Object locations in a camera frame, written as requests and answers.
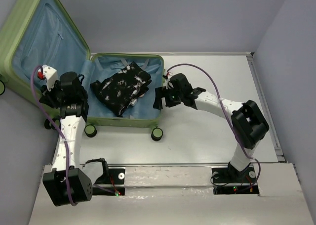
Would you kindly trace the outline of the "green hard-shell suitcase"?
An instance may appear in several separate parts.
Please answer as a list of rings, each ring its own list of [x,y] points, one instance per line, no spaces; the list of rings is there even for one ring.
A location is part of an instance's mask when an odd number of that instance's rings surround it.
[[[135,62],[151,75],[145,95],[116,117],[92,93],[90,84],[102,81]],[[98,53],[90,49],[59,0],[17,0],[0,32],[0,90],[10,89],[29,102],[31,73],[38,65],[59,75],[84,75],[88,92],[88,122],[98,126],[156,128],[160,111],[153,108],[155,89],[163,83],[164,61],[159,55]]]

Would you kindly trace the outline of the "black white patterned garment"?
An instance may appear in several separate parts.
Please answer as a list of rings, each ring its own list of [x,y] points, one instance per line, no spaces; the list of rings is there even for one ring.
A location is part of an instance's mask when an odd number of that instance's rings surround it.
[[[131,62],[102,82],[94,81],[90,88],[96,98],[115,116],[122,117],[131,102],[149,90],[148,85],[151,82],[151,75],[135,62]]]

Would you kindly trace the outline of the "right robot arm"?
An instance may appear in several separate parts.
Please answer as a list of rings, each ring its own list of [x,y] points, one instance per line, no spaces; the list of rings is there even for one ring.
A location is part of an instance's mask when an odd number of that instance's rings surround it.
[[[199,111],[205,111],[227,120],[237,146],[234,155],[223,172],[216,179],[224,183],[239,181],[245,176],[253,154],[269,131],[270,127],[263,113],[253,100],[237,102],[221,98],[206,89],[193,88],[182,73],[173,75],[164,87],[155,89],[154,109],[161,110],[164,106],[174,107],[184,104]]]

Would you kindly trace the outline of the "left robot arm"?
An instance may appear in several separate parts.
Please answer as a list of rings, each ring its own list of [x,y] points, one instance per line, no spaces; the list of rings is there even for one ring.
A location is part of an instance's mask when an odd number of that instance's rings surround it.
[[[109,178],[109,167],[104,158],[90,159],[87,169],[79,167],[82,136],[88,115],[88,94],[82,82],[84,75],[66,72],[61,76],[49,66],[38,70],[37,77],[46,83],[40,89],[39,105],[60,109],[60,119],[47,120],[58,131],[58,149],[50,172],[44,173],[43,185],[54,206],[90,201],[96,182]]]

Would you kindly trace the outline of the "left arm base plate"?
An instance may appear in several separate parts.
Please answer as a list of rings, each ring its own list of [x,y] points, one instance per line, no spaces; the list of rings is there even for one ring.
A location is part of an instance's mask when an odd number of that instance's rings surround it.
[[[93,186],[94,196],[124,196],[125,168],[109,168],[109,175],[100,176]]]

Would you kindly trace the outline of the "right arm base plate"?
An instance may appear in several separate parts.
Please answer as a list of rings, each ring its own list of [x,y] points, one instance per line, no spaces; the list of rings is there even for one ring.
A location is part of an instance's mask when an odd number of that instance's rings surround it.
[[[210,182],[213,185],[214,195],[259,195],[259,187],[253,167],[249,167],[241,176],[234,178],[229,175],[228,168],[226,167],[212,168]]]

